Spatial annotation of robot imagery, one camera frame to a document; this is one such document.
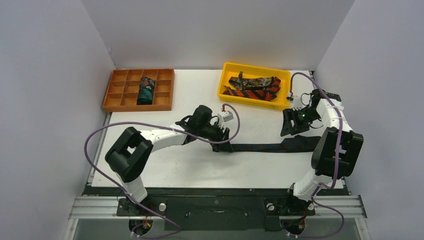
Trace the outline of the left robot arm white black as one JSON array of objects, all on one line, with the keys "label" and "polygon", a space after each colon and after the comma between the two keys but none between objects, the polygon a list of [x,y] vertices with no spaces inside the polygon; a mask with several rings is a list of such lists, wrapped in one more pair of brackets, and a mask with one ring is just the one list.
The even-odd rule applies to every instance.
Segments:
[{"label": "left robot arm white black", "polygon": [[183,117],[175,124],[151,130],[139,131],[126,128],[105,155],[105,161],[118,176],[127,198],[129,208],[136,215],[149,209],[148,192],[141,174],[151,153],[172,146],[187,145],[195,140],[205,140],[214,152],[233,152],[230,129],[225,123],[236,117],[223,108],[216,115],[205,106],[199,105],[193,114]]}]

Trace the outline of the yellow plastic tray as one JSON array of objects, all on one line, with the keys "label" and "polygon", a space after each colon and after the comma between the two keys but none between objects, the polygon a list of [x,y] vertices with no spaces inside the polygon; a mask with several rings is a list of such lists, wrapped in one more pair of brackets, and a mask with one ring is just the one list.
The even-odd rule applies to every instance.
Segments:
[{"label": "yellow plastic tray", "polygon": [[[230,86],[229,79],[231,77],[237,77],[240,72],[243,72],[244,78],[279,78],[281,80],[281,84],[280,90],[277,93],[277,98],[273,99],[272,101],[263,101],[239,96],[224,95],[224,86]],[[289,107],[287,95],[291,87],[290,78],[291,73],[287,70],[226,62],[223,66],[220,82],[218,85],[217,96],[223,102],[282,111]]]}]

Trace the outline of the navy striped tie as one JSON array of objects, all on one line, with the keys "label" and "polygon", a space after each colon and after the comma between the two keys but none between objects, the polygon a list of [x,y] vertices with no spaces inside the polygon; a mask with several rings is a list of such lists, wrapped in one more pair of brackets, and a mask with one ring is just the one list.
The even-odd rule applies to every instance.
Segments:
[{"label": "navy striped tie", "polygon": [[212,150],[218,153],[309,153],[317,147],[320,136],[302,136],[284,138],[281,143],[241,143],[230,142],[222,144],[211,144]]}]

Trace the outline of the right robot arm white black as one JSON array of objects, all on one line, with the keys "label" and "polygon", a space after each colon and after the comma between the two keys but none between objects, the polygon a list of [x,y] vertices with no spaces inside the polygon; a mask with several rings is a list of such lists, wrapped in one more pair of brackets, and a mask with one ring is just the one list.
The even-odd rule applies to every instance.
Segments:
[{"label": "right robot arm white black", "polygon": [[319,120],[324,132],[313,147],[311,169],[299,181],[292,184],[288,196],[282,199],[282,207],[289,214],[304,212],[312,198],[322,189],[332,189],[337,180],[352,174],[364,143],[362,134],[348,124],[341,98],[338,94],[314,89],[309,104],[303,108],[292,107],[283,111],[280,135],[297,135],[307,132],[311,124]]}]

